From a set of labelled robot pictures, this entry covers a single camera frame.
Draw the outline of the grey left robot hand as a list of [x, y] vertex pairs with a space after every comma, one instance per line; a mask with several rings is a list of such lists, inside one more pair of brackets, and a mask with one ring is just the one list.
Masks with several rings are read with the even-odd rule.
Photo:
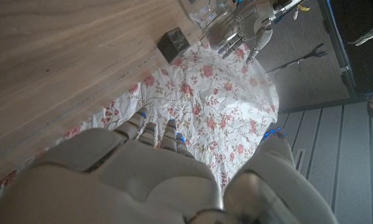
[[279, 10], [278, 3], [277, 0], [247, 1], [244, 6], [235, 10], [236, 34], [218, 51], [223, 55], [222, 58], [227, 58], [242, 44], [253, 40], [253, 47], [246, 59], [246, 64], [255, 60], [259, 51], [269, 43], [273, 35], [271, 23]]

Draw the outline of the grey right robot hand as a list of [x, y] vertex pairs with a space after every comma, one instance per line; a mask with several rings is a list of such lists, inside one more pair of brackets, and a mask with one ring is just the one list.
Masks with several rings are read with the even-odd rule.
[[36, 159], [0, 198], [0, 223], [336, 223], [296, 170], [279, 130], [221, 192], [176, 122], [159, 149], [141, 108], [113, 131], [84, 131]]

